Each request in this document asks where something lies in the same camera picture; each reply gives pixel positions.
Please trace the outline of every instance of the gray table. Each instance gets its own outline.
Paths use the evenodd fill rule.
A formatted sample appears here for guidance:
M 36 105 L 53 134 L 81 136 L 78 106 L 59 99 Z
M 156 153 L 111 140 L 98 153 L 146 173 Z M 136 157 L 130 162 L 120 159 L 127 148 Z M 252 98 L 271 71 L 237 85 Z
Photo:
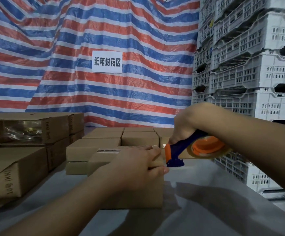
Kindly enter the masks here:
M 0 231 L 86 177 L 63 167 L 0 210 Z M 101 210 L 81 235 L 285 235 L 285 212 L 211 161 L 185 160 L 165 176 L 163 209 Z

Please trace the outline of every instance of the striped tarp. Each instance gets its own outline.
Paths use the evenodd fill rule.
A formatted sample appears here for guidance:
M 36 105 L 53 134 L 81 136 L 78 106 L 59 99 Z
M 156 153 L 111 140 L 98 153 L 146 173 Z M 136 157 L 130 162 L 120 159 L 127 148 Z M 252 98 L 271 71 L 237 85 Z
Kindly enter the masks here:
M 190 105 L 199 0 L 0 0 L 0 112 L 171 127 Z M 123 52 L 93 73 L 92 51 Z

